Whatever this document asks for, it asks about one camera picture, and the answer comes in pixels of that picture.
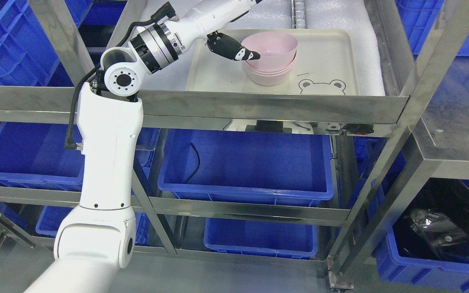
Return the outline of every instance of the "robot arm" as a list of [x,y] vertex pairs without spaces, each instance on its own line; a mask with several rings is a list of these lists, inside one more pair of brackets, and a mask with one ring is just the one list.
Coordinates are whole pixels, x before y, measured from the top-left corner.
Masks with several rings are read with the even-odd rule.
[[141,88],[146,74],[154,74],[178,60],[197,39],[207,39],[212,52],[235,61],[258,59],[257,52],[245,49],[239,41],[217,33],[261,0],[203,0],[179,18],[169,3],[158,13],[168,16],[142,28],[127,47],[106,50],[101,57],[106,89],[115,95],[131,96]]
[[[65,147],[84,154],[81,199],[61,223],[54,242],[54,263],[26,293],[104,293],[119,269],[128,266],[136,237],[130,204],[131,171],[137,136],[143,120],[142,101],[136,98],[146,74],[178,59],[196,39],[208,39],[213,52],[233,59],[259,58],[238,41],[216,30],[238,19],[260,0],[204,0],[178,19],[168,3],[148,22],[152,24],[128,42],[110,48],[76,86]],[[86,82],[97,72],[91,84]],[[120,97],[104,98],[101,90]],[[77,125],[83,143],[73,143]]]

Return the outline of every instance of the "stacked bowls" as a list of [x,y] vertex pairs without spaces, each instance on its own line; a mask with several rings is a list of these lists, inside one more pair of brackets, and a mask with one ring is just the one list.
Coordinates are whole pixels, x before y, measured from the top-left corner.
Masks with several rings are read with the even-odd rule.
[[242,46],[261,55],[258,60],[243,62],[249,78],[259,85],[279,85],[287,80],[296,63],[298,40],[285,32],[256,33],[244,39]]

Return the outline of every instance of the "black wire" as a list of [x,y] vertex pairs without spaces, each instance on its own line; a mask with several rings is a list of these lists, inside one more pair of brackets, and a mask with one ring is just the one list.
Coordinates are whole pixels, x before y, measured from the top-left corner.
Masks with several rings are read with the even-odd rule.
[[190,143],[191,147],[193,148],[193,150],[195,151],[195,153],[197,154],[197,160],[199,161],[199,163],[197,164],[197,168],[195,169],[195,171],[193,172],[193,174],[191,174],[187,179],[186,181],[184,182],[184,184],[187,184],[191,178],[193,178],[193,176],[195,176],[195,174],[198,172],[199,168],[200,168],[200,156],[199,156],[199,152],[197,151],[197,148],[195,148],[195,145],[193,143]]
[[[121,47],[124,45],[126,41],[128,41],[132,31],[136,26],[149,26],[153,24],[153,20],[147,20],[145,22],[132,22],[130,26],[128,27],[128,31],[124,35],[123,39],[119,42],[119,44],[116,45],[116,47]],[[70,150],[75,150],[77,148],[76,143],[73,141],[73,124],[75,122],[75,111],[77,109],[77,104],[79,102],[79,94],[81,93],[82,86],[84,85],[84,82],[88,81],[93,74],[99,70],[101,67],[101,63],[97,63],[97,65],[90,70],[85,76],[81,78],[79,83],[77,83],[75,87],[75,91],[73,91],[73,96],[72,96],[72,102],[71,102],[71,107],[70,107],[70,119],[68,122],[68,130],[66,131],[66,137],[65,137],[65,148],[70,149]]]

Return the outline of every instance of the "metal rack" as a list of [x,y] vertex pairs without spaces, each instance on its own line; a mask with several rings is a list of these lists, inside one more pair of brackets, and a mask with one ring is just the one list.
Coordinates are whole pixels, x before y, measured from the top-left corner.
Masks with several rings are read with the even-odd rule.
[[[28,0],[41,22],[71,80],[77,83],[93,64],[63,1]],[[115,45],[130,22],[138,20],[146,0],[128,1],[108,47]],[[179,258],[235,262],[264,262],[298,265],[309,269],[329,270],[331,287],[353,289],[352,277],[357,264],[368,258],[389,227],[426,182],[424,178],[449,176],[469,178],[460,169],[469,168],[467,152],[451,156],[449,150],[432,149],[432,136],[425,135],[424,117],[418,120],[441,83],[450,64],[469,33],[469,1],[461,1],[448,24],[432,31],[421,54],[414,62],[394,0],[365,0],[365,5],[378,39],[381,68],[387,96],[330,96],[292,94],[215,93],[188,91],[140,91],[145,103],[144,127],[162,128],[149,178],[138,162],[134,165],[132,205],[145,212],[164,248],[138,247],[139,253]],[[72,87],[1,87],[0,121],[65,124],[68,121]],[[180,200],[160,192],[156,180],[164,156],[168,128],[222,130],[233,119],[288,120],[316,122],[315,134],[326,134],[333,126],[340,130],[335,142],[338,176],[344,182],[341,192],[353,190],[355,176],[352,129],[373,129],[374,137],[387,137],[365,187],[352,209],[268,206],[226,202]],[[366,226],[361,236],[353,239],[352,231],[365,215],[366,208],[397,154],[404,147],[408,165],[387,194],[387,201]],[[461,164],[458,170],[450,166]],[[0,201],[49,206],[75,206],[79,192],[0,187]],[[218,217],[281,221],[341,227],[329,242],[330,252],[316,260],[290,260],[262,256],[240,256],[175,248],[175,237],[164,215]],[[24,231],[11,234],[34,245],[49,246],[53,240],[31,236]]]

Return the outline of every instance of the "tray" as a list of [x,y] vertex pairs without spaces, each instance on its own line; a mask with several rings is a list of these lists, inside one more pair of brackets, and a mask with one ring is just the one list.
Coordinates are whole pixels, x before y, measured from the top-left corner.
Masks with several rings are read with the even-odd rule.
[[[269,30],[224,30],[242,41]],[[296,65],[285,82],[273,87],[257,85],[243,64],[210,52],[197,41],[186,90],[215,92],[359,95],[350,35],[343,30],[277,30],[294,35],[298,43]]]

